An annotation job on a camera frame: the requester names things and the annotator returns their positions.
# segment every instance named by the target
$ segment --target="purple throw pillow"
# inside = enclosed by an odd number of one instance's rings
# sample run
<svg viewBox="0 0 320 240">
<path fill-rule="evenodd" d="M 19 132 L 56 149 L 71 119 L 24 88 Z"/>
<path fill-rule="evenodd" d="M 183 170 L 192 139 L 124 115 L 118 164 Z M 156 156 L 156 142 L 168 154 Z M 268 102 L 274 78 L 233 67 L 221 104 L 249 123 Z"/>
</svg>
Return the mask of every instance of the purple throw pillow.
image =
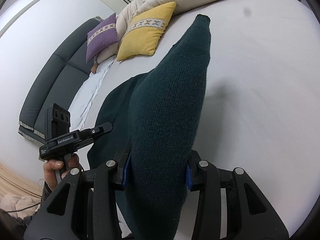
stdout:
<svg viewBox="0 0 320 240">
<path fill-rule="evenodd" d="M 117 42 L 116 14 L 114 13 L 88 32 L 86 62 L 88 63 L 104 48 Z"/>
</svg>

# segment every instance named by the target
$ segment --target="white bed sheet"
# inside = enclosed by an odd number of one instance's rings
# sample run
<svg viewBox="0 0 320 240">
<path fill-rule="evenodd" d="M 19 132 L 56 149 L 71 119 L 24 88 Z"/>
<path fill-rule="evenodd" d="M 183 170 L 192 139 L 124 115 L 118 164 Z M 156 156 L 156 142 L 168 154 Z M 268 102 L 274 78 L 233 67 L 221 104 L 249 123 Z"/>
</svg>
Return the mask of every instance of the white bed sheet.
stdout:
<svg viewBox="0 0 320 240">
<path fill-rule="evenodd" d="M 96 74 L 90 73 L 89 78 L 82 84 L 69 107 L 70 131 L 82 130 L 88 112 L 94 101 L 101 83 L 111 67 L 116 56 L 102 62 Z"/>
<path fill-rule="evenodd" d="M 320 194 L 320 25 L 297 0 L 223 0 L 174 17 L 152 57 L 113 63 L 84 128 L 108 93 L 157 66 L 198 13 L 211 18 L 212 43 L 193 148 L 219 168 L 243 167 L 292 235 Z M 176 240 L 191 239 L 197 197 L 188 194 Z"/>
</svg>

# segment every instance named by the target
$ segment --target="hand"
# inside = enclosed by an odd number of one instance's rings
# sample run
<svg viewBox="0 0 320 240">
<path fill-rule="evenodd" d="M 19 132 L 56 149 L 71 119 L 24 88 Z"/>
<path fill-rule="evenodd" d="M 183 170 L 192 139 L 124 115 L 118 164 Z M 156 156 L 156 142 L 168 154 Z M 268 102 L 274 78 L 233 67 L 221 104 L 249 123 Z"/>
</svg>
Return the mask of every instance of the hand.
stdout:
<svg viewBox="0 0 320 240">
<path fill-rule="evenodd" d="M 48 184 L 49 189 L 51 191 L 53 191 L 58 185 L 55 171 L 62 169 L 63 166 L 64 166 L 63 161 L 58 161 L 53 159 L 43 164 L 44 180 Z M 78 168 L 79 170 L 82 170 L 82 166 L 79 163 L 79 156 L 77 154 L 72 155 L 72 157 L 68 161 L 68 166 L 69 166 L 69 169 L 62 174 L 61 176 L 62 179 L 73 168 Z"/>
</svg>

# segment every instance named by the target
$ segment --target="knit fabric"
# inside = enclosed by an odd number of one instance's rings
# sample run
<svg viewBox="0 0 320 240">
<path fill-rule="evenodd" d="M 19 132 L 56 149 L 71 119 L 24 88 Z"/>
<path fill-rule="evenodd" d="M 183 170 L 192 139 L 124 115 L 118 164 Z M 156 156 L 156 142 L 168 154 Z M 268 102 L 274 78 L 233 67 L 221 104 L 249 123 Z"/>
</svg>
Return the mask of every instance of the knit fabric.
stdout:
<svg viewBox="0 0 320 240">
<path fill-rule="evenodd" d="M 209 24 L 207 16 L 198 15 L 155 69 L 108 95 L 97 118 L 96 125 L 109 121 L 114 128 L 88 152 L 91 168 L 132 140 L 129 185 L 116 200 L 137 240 L 171 240 L 177 231 L 187 193 L 186 162 L 205 94 Z"/>
</svg>

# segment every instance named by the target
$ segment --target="yellow throw pillow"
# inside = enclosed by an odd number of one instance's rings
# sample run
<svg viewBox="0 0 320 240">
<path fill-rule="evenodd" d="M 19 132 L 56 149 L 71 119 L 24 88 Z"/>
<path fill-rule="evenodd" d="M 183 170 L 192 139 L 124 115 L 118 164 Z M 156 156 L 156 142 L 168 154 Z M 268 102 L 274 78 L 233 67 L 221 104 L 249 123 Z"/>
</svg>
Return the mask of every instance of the yellow throw pillow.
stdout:
<svg viewBox="0 0 320 240">
<path fill-rule="evenodd" d="M 122 38 L 117 61 L 139 54 L 152 56 L 176 5 L 165 3 L 133 18 Z"/>
</svg>

